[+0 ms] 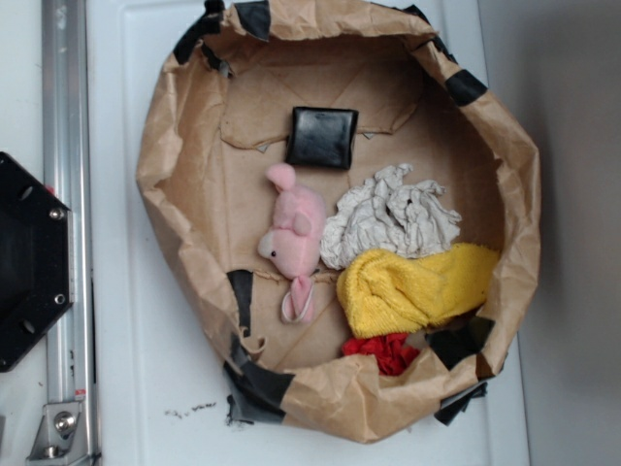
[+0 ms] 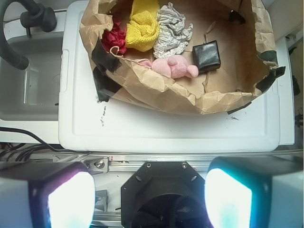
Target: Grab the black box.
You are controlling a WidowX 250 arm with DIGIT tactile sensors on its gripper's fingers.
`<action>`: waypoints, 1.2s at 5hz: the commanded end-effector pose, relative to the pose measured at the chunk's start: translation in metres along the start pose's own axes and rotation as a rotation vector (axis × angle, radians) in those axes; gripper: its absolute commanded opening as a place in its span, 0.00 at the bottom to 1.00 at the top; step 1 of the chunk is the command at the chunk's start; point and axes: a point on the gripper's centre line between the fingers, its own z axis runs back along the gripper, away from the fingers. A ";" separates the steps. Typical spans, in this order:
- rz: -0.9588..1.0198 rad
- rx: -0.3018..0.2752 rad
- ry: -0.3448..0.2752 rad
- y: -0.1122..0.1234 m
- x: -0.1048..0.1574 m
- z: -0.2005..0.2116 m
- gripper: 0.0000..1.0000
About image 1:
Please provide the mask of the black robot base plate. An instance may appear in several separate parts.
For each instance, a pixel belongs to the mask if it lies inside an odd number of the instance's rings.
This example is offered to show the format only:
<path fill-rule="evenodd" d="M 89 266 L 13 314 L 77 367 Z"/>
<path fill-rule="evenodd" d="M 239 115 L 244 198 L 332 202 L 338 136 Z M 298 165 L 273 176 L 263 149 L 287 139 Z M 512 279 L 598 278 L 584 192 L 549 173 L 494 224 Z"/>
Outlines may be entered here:
<path fill-rule="evenodd" d="M 71 211 L 1 154 L 1 371 L 12 371 L 72 304 Z"/>

